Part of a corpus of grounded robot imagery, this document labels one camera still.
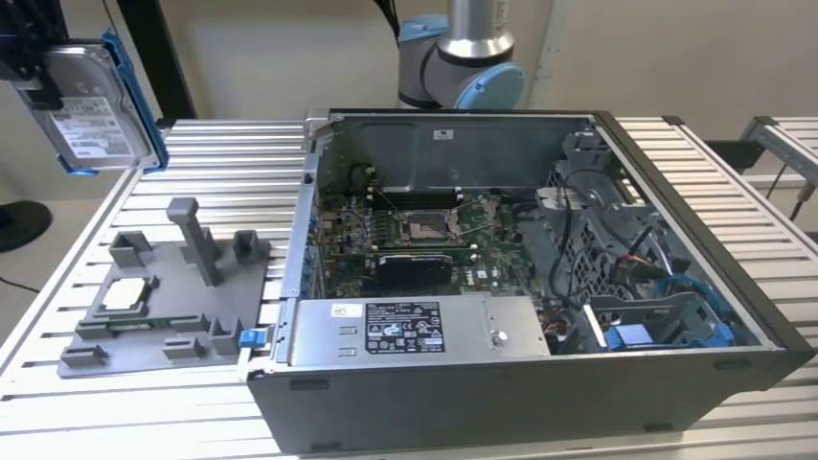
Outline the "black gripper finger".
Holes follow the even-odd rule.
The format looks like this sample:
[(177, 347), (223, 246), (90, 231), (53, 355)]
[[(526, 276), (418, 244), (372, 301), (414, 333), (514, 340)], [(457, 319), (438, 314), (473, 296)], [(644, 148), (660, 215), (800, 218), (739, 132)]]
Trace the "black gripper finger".
[(2, 81), (13, 84), (34, 110), (63, 108), (62, 92), (46, 68), (45, 56), (23, 48), (2, 48)]

